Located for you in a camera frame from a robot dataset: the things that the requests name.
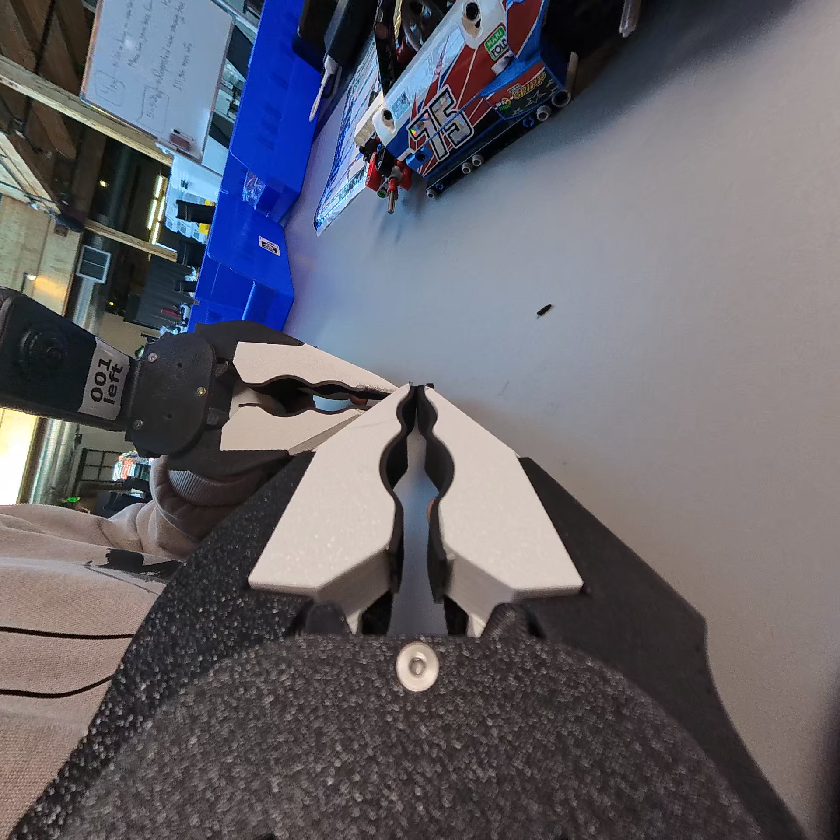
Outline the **beige sweatshirt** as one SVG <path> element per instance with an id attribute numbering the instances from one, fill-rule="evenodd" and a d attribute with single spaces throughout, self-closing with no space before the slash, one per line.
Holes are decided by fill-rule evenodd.
<path id="1" fill-rule="evenodd" d="M 109 562 L 107 518 L 2 506 L 1 625 L 134 634 L 182 561 Z M 1 830 L 10 834 L 87 733 L 129 641 L 1 634 Z"/>

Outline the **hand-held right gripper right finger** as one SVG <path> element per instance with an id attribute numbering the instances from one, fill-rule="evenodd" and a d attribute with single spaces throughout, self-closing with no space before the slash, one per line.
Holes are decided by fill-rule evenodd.
<path id="1" fill-rule="evenodd" d="M 437 489 L 428 578 L 434 599 L 465 615 L 464 632 L 482 635 L 502 604 L 581 594 L 581 574 L 518 454 L 427 385 L 418 429 Z"/>

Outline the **black object with pale tip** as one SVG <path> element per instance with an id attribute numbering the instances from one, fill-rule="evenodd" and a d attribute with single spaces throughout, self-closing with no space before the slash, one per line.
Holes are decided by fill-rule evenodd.
<path id="1" fill-rule="evenodd" d="M 313 123 L 323 99 L 334 94 L 371 34 L 376 1 L 305 1 L 292 39 L 294 53 L 320 76 Z"/>

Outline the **lego instruction booklet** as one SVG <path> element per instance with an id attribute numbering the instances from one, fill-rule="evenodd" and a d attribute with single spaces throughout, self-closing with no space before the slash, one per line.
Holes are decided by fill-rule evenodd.
<path id="1" fill-rule="evenodd" d="M 365 189 L 368 163 L 355 140 L 357 126 L 366 120 L 371 103 L 382 91 L 374 37 L 368 38 L 344 91 L 342 119 L 332 168 L 313 218 L 320 236 Z"/>

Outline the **blue plastic bin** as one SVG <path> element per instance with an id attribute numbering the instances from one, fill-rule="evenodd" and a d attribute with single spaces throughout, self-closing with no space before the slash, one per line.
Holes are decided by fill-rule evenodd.
<path id="1" fill-rule="evenodd" d="M 263 3 L 216 201 L 216 228 L 278 223 L 299 198 L 327 34 L 339 2 Z"/>
<path id="2" fill-rule="evenodd" d="M 221 192 L 198 271 L 187 330 L 251 321 L 283 330 L 295 294 L 284 230 L 236 195 Z"/>

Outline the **whiteboard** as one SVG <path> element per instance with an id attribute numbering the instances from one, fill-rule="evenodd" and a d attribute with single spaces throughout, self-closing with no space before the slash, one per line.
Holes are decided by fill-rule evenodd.
<path id="1" fill-rule="evenodd" d="M 80 99 L 202 163 L 234 19 L 211 1 L 100 1 L 94 18 Z"/>

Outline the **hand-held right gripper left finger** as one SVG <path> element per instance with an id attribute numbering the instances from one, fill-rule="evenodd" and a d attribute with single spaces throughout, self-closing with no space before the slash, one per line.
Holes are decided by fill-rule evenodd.
<path id="1" fill-rule="evenodd" d="M 248 576 L 250 588 L 340 607 L 351 632 L 403 568 L 403 505 L 415 387 L 405 384 L 322 444 Z"/>

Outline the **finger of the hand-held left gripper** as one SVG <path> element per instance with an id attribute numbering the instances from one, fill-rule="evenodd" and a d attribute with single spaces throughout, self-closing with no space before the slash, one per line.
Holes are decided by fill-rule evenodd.
<path id="1" fill-rule="evenodd" d="M 255 403 L 277 383 L 335 401 L 378 400 L 396 389 L 379 375 L 306 343 L 238 343 L 233 366 L 239 381 L 234 403 Z"/>
<path id="2" fill-rule="evenodd" d="M 352 406 L 334 413 L 306 409 L 280 416 L 258 402 L 233 399 L 222 426 L 219 450 L 299 455 L 316 449 L 364 413 L 365 409 Z"/>

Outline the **person's left forearm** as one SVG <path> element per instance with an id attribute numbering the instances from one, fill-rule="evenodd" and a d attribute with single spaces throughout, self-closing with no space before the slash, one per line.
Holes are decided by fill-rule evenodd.
<path id="1" fill-rule="evenodd" d="M 103 520 L 109 562 L 157 564 L 185 560 L 235 509 L 275 473 L 273 465 L 221 479 L 172 469 L 166 457 L 153 461 L 151 500 Z"/>

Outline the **blue white red lego car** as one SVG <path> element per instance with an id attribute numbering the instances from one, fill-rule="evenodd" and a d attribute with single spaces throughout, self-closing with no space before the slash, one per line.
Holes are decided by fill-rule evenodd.
<path id="1" fill-rule="evenodd" d="M 436 198 L 574 96 L 582 61 L 627 38 L 639 1 L 378 2 L 380 92 L 357 124 L 366 188 L 393 214 Z"/>

